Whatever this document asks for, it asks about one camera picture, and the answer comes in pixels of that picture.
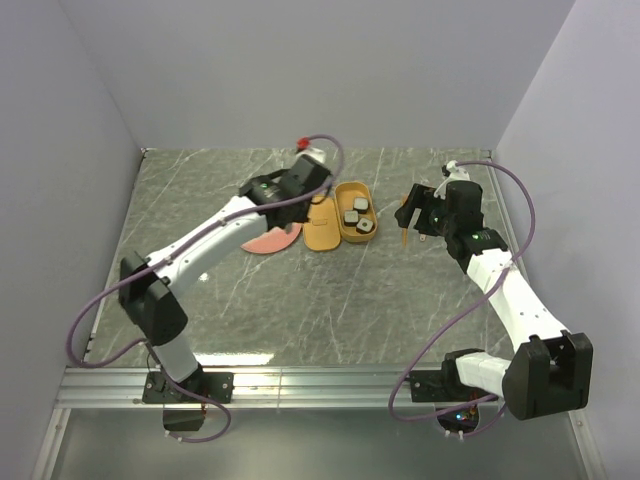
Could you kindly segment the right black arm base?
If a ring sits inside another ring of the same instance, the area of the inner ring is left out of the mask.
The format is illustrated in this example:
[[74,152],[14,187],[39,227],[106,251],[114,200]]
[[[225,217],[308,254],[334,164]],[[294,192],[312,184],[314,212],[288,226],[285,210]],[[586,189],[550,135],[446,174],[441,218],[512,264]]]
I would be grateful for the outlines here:
[[[457,385],[449,381],[441,370],[413,370],[406,380],[413,403],[461,404],[489,395],[480,388]],[[455,435],[459,440],[481,432],[483,428],[480,426],[480,421],[478,404],[436,417],[437,425],[444,435],[446,437]]]

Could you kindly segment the sushi roll white top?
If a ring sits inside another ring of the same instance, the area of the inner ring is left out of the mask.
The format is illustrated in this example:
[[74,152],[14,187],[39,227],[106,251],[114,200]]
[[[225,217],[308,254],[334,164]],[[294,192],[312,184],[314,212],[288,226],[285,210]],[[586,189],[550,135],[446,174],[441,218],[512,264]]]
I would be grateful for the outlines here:
[[369,209],[369,200],[366,197],[356,197],[353,201],[353,209],[359,213],[365,213]]

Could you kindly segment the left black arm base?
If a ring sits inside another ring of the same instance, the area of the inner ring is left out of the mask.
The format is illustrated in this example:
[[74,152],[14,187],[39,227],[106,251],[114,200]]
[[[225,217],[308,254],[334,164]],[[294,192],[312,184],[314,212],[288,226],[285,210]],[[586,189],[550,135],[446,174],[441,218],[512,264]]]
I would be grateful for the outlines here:
[[234,374],[231,372],[197,372],[181,383],[170,381],[161,371],[147,374],[141,402],[161,406],[164,429],[174,436],[198,432],[205,423],[210,408],[224,415],[225,433],[231,425],[231,403]]

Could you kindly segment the sushi roll green centre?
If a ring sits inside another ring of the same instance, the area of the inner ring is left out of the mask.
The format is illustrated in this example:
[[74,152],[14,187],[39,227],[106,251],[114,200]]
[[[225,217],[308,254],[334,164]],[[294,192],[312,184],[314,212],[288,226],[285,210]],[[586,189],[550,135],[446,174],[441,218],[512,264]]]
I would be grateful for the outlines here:
[[347,210],[343,215],[343,223],[347,227],[355,227],[360,220],[360,214],[357,210]]

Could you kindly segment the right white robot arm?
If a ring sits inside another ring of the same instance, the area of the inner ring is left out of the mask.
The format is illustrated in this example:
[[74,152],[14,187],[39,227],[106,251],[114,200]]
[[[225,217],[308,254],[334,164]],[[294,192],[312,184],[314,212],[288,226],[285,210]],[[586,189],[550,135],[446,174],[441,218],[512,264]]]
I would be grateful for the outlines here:
[[444,239],[449,255],[487,296],[512,343],[510,360],[481,349],[446,354],[436,385],[447,401],[474,393],[503,399],[519,420],[579,410],[588,403],[593,345],[570,332],[524,279],[506,242],[484,224],[482,187],[453,180],[412,186],[396,211],[399,227]]

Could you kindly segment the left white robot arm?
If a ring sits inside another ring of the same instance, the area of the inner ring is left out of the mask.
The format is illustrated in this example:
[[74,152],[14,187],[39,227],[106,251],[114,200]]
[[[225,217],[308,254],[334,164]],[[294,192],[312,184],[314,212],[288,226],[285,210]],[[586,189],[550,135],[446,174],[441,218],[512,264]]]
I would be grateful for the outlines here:
[[202,365],[186,338],[188,316],[179,298],[245,243],[275,228],[306,221],[312,200],[291,200],[324,187],[331,175],[325,162],[324,151],[301,150],[292,167],[250,179],[189,234],[147,257],[134,253],[121,260],[121,280],[162,264],[121,286],[118,301],[168,374],[166,390],[176,400],[189,402],[206,395]]

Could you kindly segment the sushi roll red centre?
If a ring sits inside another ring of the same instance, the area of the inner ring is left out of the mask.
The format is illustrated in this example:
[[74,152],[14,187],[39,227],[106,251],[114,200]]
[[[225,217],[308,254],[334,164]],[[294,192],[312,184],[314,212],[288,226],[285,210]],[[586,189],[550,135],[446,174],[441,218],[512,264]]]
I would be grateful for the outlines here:
[[374,230],[375,224],[366,217],[361,217],[356,224],[356,232],[361,235],[367,235]]

